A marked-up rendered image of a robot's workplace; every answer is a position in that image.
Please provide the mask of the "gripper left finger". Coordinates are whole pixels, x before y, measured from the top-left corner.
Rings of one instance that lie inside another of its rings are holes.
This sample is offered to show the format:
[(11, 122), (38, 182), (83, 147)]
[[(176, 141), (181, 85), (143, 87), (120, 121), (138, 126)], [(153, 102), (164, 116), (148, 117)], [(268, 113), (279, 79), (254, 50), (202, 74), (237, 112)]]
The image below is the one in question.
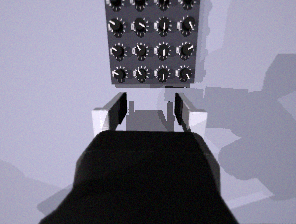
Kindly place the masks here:
[(127, 114), (127, 92), (119, 92), (104, 107), (92, 110), (94, 137), (101, 131), (116, 130)]

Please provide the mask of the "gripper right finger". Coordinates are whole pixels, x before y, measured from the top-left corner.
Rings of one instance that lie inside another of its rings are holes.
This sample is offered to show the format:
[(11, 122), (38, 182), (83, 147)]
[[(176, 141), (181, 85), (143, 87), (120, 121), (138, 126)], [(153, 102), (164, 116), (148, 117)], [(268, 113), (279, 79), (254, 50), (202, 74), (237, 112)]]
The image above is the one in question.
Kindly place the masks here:
[(174, 113), (184, 132), (194, 132), (205, 139), (208, 113), (197, 109), (183, 93), (175, 93)]

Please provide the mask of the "grey knob box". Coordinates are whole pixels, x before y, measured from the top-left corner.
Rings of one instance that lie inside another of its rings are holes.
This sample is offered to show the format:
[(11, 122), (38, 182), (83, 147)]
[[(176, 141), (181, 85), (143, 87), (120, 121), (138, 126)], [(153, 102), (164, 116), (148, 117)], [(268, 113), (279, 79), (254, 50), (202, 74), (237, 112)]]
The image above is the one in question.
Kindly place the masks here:
[(200, 0), (104, 3), (111, 84), (194, 84)]

